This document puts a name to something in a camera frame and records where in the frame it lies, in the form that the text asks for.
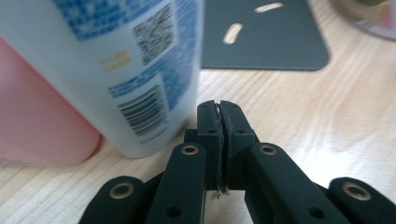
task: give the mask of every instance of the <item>wood grain surface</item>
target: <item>wood grain surface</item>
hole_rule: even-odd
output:
[[[316,183],[358,178],[396,203],[396,42],[367,34],[327,0],[310,6],[331,53],[315,72],[203,70],[196,104],[239,104],[260,140],[283,147]],[[188,127],[196,127],[196,115]],[[172,148],[131,160],[106,139],[82,164],[67,168],[0,165],[0,223],[78,223],[109,179],[147,181]],[[243,192],[206,195],[205,223],[251,223]]]

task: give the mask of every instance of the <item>black plastic part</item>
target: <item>black plastic part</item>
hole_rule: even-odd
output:
[[[228,189],[245,189],[245,157],[257,137],[239,105],[221,101],[219,112],[226,143],[223,149],[223,182]]]
[[[157,175],[145,184],[129,176],[107,181],[88,204],[79,223],[144,223],[161,178],[162,174]],[[122,199],[112,198],[110,192],[119,184],[132,185],[132,194]]]
[[[274,223],[349,223],[282,148],[256,144],[247,164],[274,210]]]
[[[278,2],[263,13],[255,8]],[[223,38],[243,25],[236,41]],[[329,53],[305,0],[206,0],[203,68],[318,70]]]
[[[203,222],[205,160],[205,148],[199,144],[175,147],[145,223]]]
[[[370,185],[357,179],[334,179],[328,196],[352,223],[396,223],[396,206]]]
[[[224,146],[223,130],[218,106],[208,101],[197,107],[197,143],[206,148],[206,187],[208,190],[224,191],[222,183],[222,149]]]

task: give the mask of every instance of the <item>blurry object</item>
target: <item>blurry object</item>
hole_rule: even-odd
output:
[[[124,156],[164,148],[193,113],[202,1],[1,4],[8,44]]]
[[[333,0],[348,20],[376,35],[396,40],[396,1]]]
[[[0,37],[0,163],[68,166],[99,133]]]

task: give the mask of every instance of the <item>qr code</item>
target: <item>qr code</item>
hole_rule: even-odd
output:
[[[168,4],[134,28],[134,36],[144,65],[169,49],[175,41],[172,8]]]

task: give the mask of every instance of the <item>white bottle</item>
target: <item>white bottle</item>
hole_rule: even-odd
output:
[[[2,0],[0,33],[127,157],[176,135],[195,104],[203,1]]]

